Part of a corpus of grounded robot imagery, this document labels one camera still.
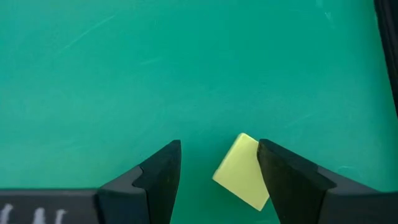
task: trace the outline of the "yellow block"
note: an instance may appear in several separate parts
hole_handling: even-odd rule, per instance
[[[241,133],[214,173],[213,180],[261,211],[269,194],[257,161],[258,142]]]

